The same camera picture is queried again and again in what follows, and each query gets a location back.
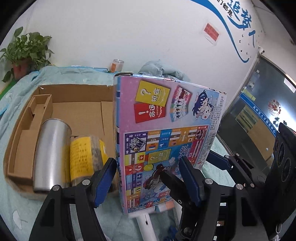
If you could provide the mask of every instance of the silver cylinder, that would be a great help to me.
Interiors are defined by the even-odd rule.
[[[40,130],[33,169],[34,192],[46,192],[59,184],[70,187],[71,128],[62,120],[48,119]]]

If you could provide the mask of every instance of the red flower pot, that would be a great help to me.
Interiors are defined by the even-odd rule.
[[[29,72],[29,63],[31,59],[27,58],[24,60],[19,60],[18,65],[16,66],[15,63],[12,64],[13,67],[13,73],[16,80],[21,79]]]

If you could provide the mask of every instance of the glass door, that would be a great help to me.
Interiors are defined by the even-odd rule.
[[[296,130],[295,82],[260,57],[246,86],[224,114],[218,137],[265,174],[279,123]]]

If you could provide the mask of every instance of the metal screw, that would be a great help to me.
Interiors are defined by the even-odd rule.
[[[54,186],[52,187],[52,189],[53,189],[54,191],[59,190],[59,185],[54,185]]]
[[[242,190],[244,188],[244,186],[242,184],[236,184],[236,187],[238,190]]]
[[[210,179],[210,178],[207,178],[207,179],[205,180],[205,183],[211,185],[211,184],[213,184],[213,180]]]
[[[192,235],[192,229],[190,227],[184,228],[184,234],[186,236],[191,236]]]
[[[85,180],[82,181],[82,185],[85,185],[85,186],[90,184],[90,183],[91,183],[91,181],[88,180],[88,179],[85,179]]]

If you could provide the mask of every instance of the potted plant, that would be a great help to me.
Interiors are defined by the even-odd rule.
[[[12,68],[5,74],[3,82],[9,81],[11,76],[12,79],[19,80],[29,71],[40,70],[42,67],[51,64],[48,59],[53,52],[47,47],[51,37],[43,37],[38,32],[19,37],[22,30],[23,27],[15,30],[15,39],[9,43],[7,49],[0,50],[0,52],[4,52],[0,60],[5,57],[12,63]]]

